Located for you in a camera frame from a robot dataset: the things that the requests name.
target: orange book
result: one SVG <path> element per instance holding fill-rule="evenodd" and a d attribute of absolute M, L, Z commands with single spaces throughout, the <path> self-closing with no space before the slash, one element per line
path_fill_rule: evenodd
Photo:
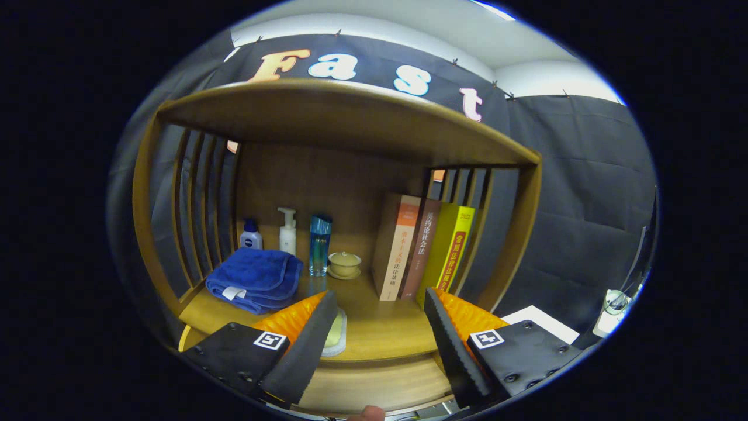
<path fill-rule="evenodd" d="M 405 264 L 418 219 L 420 198 L 387 193 L 372 260 L 372 276 L 381 301 L 394 301 L 400 290 Z"/>

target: yellow soap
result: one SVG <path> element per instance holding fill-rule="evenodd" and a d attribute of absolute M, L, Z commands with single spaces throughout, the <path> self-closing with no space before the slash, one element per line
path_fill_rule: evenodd
<path fill-rule="evenodd" d="M 338 309 L 335 320 L 332 322 L 328 338 L 325 341 L 325 348 L 336 345 L 340 341 L 340 337 L 343 334 L 343 313 Z"/>

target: brown book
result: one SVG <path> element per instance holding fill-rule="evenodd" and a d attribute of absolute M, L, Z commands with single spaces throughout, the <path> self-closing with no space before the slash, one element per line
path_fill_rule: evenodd
<path fill-rule="evenodd" d="M 413 299 L 418 291 L 423 271 L 426 270 L 426 262 L 429 260 L 429 251 L 434 240 L 440 209 L 441 203 L 438 200 L 423 200 L 423 209 L 418 219 L 418 231 L 413 239 L 411 257 L 402 281 L 399 295 L 401 300 Z"/>
<path fill-rule="evenodd" d="M 387 193 L 372 260 L 372 276 L 381 301 L 394 301 L 418 219 L 420 198 Z"/>
<path fill-rule="evenodd" d="M 423 309 L 426 289 L 433 287 L 449 291 L 457 267 L 465 251 L 465 241 L 473 226 L 475 209 L 457 203 L 442 203 L 434 240 L 423 271 L 423 279 L 416 292 L 416 302 Z"/>

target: white paper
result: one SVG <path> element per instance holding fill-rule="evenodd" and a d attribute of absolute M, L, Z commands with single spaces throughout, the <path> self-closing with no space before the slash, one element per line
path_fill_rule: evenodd
<path fill-rule="evenodd" d="M 229 301 L 233 301 L 233 299 L 237 296 L 239 296 L 239 298 L 244 298 L 246 294 L 246 289 L 237 288 L 235 286 L 226 287 L 226 289 L 224 289 L 224 291 L 221 293 L 221 295 L 228 298 Z"/>
<path fill-rule="evenodd" d="M 575 330 L 555 318 L 552 318 L 535 306 L 529 306 L 518 312 L 504 316 L 501 320 L 509 324 L 515 324 L 525 320 L 532 321 L 569 345 L 571 345 L 571 343 L 579 336 L 579 333 Z"/>

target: book spine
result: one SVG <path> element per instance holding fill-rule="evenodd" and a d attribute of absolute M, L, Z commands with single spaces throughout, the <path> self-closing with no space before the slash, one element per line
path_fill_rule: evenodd
<path fill-rule="evenodd" d="M 416 292 L 416 303 L 423 309 L 426 302 L 426 289 L 436 288 L 447 260 L 453 232 L 457 222 L 459 206 L 450 203 L 440 203 L 439 220 L 434 233 L 431 252 L 426 259 L 426 269 Z"/>
<path fill-rule="evenodd" d="M 450 248 L 447 252 L 447 259 L 444 261 L 444 267 L 441 270 L 441 275 L 439 276 L 439 281 L 436 285 L 436 288 L 439 290 L 449 291 L 450 286 L 452 285 L 454 274 L 457 271 L 457 267 L 460 264 L 462 254 L 465 250 L 465 242 L 470 233 L 470 226 L 473 223 L 473 213 L 474 209 L 464 207 L 460 208 L 455 229 L 452 233 Z"/>
<path fill-rule="evenodd" d="M 397 299 L 402 275 L 405 272 L 405 263 L 408 260 L 408 252 L 411 249 L 411 242 L 413 241 L 419 204 L 420 199 L 412 196 L 403 196 L 400 202 L 390 259 L 384 275 L 381 295 L 379 296 L 381 301 L 394 301 Z"/>
<path fill-rule="evenodd" d="M 441 204 L 435 200 L 426 200 L 423 215 L 419 223 L 418 234 L 413 238 L 415 247 L 411 262 L 405 273 L 403 288 L 400 299 L 410 300 L 414 297 L 420 286 L 423 272 L 426 271 L 426 262 L 431 252 L 431 245 L 436 233 L 436 225 L 439 219 Z"/>

